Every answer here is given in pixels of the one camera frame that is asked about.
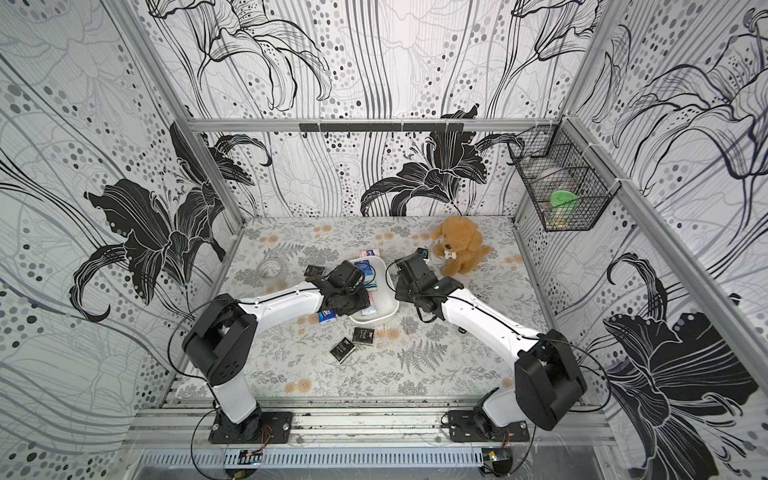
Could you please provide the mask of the dark blue Tempo tissue pack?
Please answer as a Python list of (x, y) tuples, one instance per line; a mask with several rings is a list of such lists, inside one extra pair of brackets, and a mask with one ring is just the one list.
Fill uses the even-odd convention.
[(334, 310), (322, 310), (318, 313), (318, 323), (320, 325), (327, 325), (334, 322), (337, 319), (337, 314)]

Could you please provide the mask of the pink Tempo tissue pack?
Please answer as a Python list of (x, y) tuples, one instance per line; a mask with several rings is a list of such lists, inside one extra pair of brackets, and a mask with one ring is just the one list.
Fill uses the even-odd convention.
[(363, 317), (371, 317), (375, 316), (378, 313), (378, 310), (375, 306), (374, 300), (372, 296), (369, 296), (368, 305), (364, 307), (359, 314)]

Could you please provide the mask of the teal tissue pack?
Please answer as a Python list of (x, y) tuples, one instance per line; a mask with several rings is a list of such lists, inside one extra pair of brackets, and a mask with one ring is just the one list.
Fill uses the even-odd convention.
[(364, 287), (370, 292), (376, 291), (378, 289), (376, 273), (373, 273), (371, 275), (368, 275), (368, 274), (365, 275)]

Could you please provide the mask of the blue Vinda tissue pack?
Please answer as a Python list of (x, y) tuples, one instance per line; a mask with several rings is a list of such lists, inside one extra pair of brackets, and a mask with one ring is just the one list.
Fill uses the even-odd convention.
[(354, 265), (363, 272), (366, 278), (374, 278), (376, 276), (375, 267), (368, 260), (356, 261)]

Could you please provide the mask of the white plastic storage box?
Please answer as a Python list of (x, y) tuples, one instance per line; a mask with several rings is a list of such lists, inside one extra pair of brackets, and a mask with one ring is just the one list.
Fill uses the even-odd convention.
[(368, 260), (375, 267), (378, 289), (373, 292), (367, 291), (369, 296), (373, 297), (378, 313), (375, 316), (363, 317), (358, 312), (350, 315), (350, 318), (358, 326), (373, 328), (395, 317), (399, 309), (399, 301), (395, 299), (394, 281), (388, 271), (386, 262), (380, 257), (359, 257), (353, 259), (352, 263), (359, 260)]

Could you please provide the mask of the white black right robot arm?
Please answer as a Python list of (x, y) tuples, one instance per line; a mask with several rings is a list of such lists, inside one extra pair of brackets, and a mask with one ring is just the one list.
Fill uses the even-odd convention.
[(465, 330), (513, 369), (513, 387), (489, 394), (480, 405), (480, 415), (495, 427), (529, 421), (552, 431), (587, 392), (573, 348), (559, 331), (525, 327), (451, 277), (402, 273), (395, 298)]

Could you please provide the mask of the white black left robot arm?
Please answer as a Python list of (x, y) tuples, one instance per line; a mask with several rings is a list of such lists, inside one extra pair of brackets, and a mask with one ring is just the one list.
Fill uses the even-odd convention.
[(220, 411), (231, 423), (240, 425), (253, 419), (259, 408), (243, 373), (258, 335), (312, 313), (349, 315), (369, 305), (369, 294), (362, 285), (321, 287), (301, 282), (251, 299), (221, 294), (205, 308), (183, 340), (182, 349), (203, 374)]

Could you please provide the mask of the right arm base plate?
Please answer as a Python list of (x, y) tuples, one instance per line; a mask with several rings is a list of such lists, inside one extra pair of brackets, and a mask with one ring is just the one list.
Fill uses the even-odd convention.
[(482, 412), (474, 410), (449, 410), (440, 420), (441, 427), (448, 430), (455, 443), (472, 442), (527, 442), (531, 438), (525, 422), (513, 422), (499, 427)]

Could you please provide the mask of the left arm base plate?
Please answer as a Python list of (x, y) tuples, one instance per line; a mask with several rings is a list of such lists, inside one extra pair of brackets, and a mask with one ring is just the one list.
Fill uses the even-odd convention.
[(221, 410), (216, 411), (209, 441), (213, 444), (286, 444), (293, 424), (289, 411), (256, 410), (241, 423), (232, 422)]

